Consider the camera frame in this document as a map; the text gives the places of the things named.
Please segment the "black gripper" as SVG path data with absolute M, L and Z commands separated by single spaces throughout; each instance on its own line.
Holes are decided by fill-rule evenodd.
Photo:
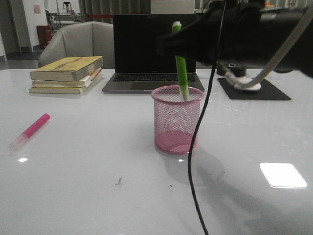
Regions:
M 156 39 L 159 55 L 179 55 L 205 64 L 215 60 L 234 61 L 248 68 L 263 68 L 294 34 L 296 41 L 274 70 L 299 70 L 313 74 L 313 25 L 303 31 L 295 28 L 313 14 L 312 6 L 302 8 L 264 7 L 261 0 L 237 3 L 216 1 L 195 22 L 180 31 Z

